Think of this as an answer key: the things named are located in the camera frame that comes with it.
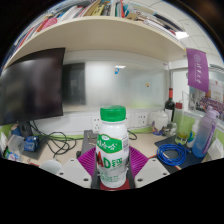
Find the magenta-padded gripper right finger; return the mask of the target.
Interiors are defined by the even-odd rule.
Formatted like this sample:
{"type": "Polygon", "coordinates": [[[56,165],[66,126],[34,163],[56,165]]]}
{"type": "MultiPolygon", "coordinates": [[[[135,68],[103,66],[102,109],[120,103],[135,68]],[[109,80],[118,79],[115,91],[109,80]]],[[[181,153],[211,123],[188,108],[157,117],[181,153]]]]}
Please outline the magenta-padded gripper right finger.
{"type": "Polygon", "coordinates": [[[131,189],[144,187],[169,175],[169,171],[157,158],[148,159],[133,147],[129,147],[128,180],[131,189]]]}

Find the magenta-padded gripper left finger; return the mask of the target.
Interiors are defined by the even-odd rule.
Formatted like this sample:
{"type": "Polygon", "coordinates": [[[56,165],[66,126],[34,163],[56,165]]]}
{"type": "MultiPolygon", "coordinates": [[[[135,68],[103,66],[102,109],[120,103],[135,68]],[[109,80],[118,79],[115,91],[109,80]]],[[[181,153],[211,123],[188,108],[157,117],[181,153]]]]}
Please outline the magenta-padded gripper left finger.
{"type": "Polygon", "coordinates": [[[78,159],[70,158],[56,175],[83,188],[96,189],[98,186],[96,148],[88,150],[78,159]]]}

